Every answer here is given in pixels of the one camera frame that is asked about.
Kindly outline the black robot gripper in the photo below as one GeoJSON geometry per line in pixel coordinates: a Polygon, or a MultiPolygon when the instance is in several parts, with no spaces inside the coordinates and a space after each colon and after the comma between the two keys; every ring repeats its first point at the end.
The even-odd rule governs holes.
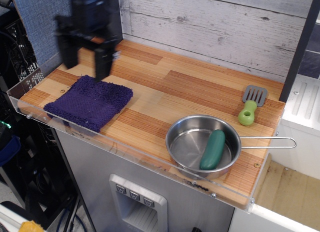
{"type": "Polygon", "coordinates": [[[78,49],[87,46],[94,50],[95,81],[100,82],[111,73],[113,62],[119,57],[118,12],[116,0],[68,0],[70,15],[57,15],[55,35],[63,64],[67,69],[78,65],[78,49]]]}

